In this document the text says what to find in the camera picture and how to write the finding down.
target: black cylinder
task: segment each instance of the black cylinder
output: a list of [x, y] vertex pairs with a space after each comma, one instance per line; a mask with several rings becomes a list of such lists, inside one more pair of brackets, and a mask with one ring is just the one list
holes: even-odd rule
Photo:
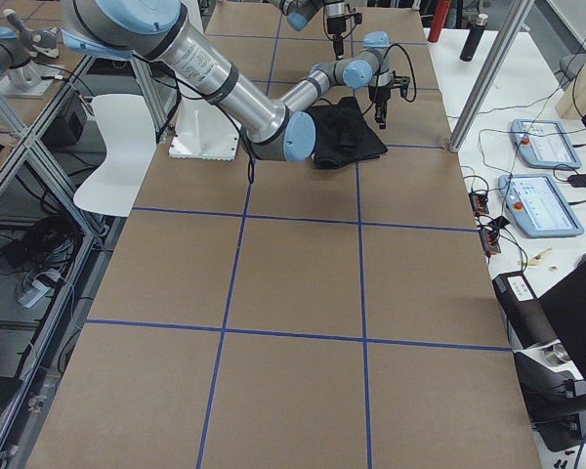
[[469, 35], [467, 36], [467, 41], [465, 42], [465, 45], [462, 48], [462, 52], [460, 53], [461, 61], [470, 62], [473, 58], [473, 55], [476, 53], [476, 49], [478, 49], [478, 45], [480, 44], [481, 36], [486, 29], [487, 21], [488, 15], [480, 13], [476, 19], [476, 22], [471, 25]]

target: black monitor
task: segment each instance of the black monitor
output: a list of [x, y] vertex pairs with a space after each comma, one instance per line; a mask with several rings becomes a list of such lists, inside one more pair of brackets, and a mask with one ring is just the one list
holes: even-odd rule
[[586, 380], [586, 260], [542, 295], [540, 305]]

